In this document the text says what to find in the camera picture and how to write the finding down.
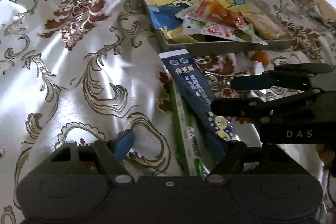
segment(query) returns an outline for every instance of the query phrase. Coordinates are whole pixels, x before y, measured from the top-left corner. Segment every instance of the screw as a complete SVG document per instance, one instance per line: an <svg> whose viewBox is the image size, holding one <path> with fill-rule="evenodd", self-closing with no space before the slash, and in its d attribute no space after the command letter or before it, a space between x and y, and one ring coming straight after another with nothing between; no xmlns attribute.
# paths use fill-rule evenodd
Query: screw
<svg viewBox="0 0 336 224"><path fill-rule="evenodd" d="M115 177L115 181L118 183L129 183L132 181L132 178L129 175L119 175Z"/></svg>
<svg viewBox="0 0 336 224"><path fill-rule="evenodd" d="M208 176L208 181L211 183L221 183L224 181L224 178L221 175L210 175Z"/></svg>
<svg viewBox="0 0 336 224"><path fill-rule="evenodd" d="M261 121L262 123L269 122L269 118L265 116L265 117L262 117L262 118L260 119L260 121Z"/></svg>

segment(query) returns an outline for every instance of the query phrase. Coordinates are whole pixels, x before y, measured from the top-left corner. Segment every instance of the floral pattern fabric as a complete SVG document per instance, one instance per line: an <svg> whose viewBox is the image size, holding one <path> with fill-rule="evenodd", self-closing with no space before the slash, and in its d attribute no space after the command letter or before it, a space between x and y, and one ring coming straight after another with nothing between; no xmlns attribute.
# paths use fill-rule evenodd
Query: floral pattern fabric
<svg viewBox="0 0 336 224"><path fill-rule="evenodd" d="M296 45L267 51L270 64L335 63L335 23L312 0L255 0L288 28ZM123 161L135 177L180 176L175 156L171 78L141 0L0 0L1 224L20 223L19 181L68 140L86 146L132 129ZM254 52L196 58L219 98L273 100L296 90L235 92ZM232 117L242 141L260 146L248 119ZM312 146L283 147L316 178L322 164ZM84 164L92 170L92 163ZM331 223L333 205L320 220Z"/></svg>

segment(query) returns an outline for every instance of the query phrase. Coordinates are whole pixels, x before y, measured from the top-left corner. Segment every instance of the orange object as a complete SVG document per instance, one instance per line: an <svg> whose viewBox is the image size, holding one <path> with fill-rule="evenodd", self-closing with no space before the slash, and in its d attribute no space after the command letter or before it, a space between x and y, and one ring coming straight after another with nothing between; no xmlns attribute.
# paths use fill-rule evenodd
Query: orange object
<svg viewBox="0 0 336 224"><path fill-rule="evenodd" d="M206 15L207 19L231 27L246 26L246 22L241 15L225 8L218 0L202 0L196 14L199 17Z"/></svg>
<svg viewBox="0 0 336 224"><path fill-rule="evenodd" d="M269 65L270 58L267 53L259 51L252 56L251 61L261 62L264 67L267 67Z"/></svg>
<svg viewBox="0 0 336 224"><path fill-rule="evenodd" d="M335 152L329 148L326 148L324 144L317 144L316 151L319 154L321 161L325 165L330 164L335 158Z"/></svg>

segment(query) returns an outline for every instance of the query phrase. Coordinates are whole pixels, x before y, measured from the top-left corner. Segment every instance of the snack package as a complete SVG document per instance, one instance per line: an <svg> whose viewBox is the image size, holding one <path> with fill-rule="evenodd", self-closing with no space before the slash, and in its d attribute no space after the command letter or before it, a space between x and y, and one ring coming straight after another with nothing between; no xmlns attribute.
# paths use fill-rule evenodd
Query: snack package
<svg viewBox="0 0 336 224"><path fill-rule="evenodd" d="M238 41L238 42L256 42L266 45L267 43L261 39L252 41L252 38L244 32L234 27L225 26L213 22L204 22L195 20L188 15L183 20L183 33L187 35L203 34L220 37L225 40Z"/></svg>
<svg viewBox="0 0 336 224"><path fill-rule="evenodd" d="M287 36L287 34L276 25L267 15L256 13L246 15L245 19L252 24L260 37L266 40L279 40Z"/></svg>
<svg viewBox="0 0 336 224"><path fill-rule="evenodd" d="M179 17L182 15L199 21L236 28L249 36L243 40L267 45L267 42L254 34L253 27L245 22L242 15L225 8L218 0L200 0L198 4L187 8L186 11L182 10L178 13Z"/></svg>

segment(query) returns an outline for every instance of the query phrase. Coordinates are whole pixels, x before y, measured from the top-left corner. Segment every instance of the wrinkled fabric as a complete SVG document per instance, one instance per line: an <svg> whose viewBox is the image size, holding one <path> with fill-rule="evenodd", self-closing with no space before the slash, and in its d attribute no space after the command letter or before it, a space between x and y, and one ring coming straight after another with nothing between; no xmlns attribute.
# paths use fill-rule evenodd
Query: wrinkled fabric
<svg viewBox="0 0 336 224"><path fill-rule="evenodd" d="M335 22L312 0L255 0L296 38L270 65L335 63ZM135 177L182 175L175 157L169 77L141 0L0 1L0 208L3 223L24 218L15 199L18 182L65 141L89 145L131 128L135 144L123 161ZM273 100L296 90L264 93L230 89L234 75L251 72L250 53L197 58L216 96ZM246 119L232 118L242 141L260 146ZM283 145L324 182L314 145ZM332 205L320 220L332 223Z"/></svg>

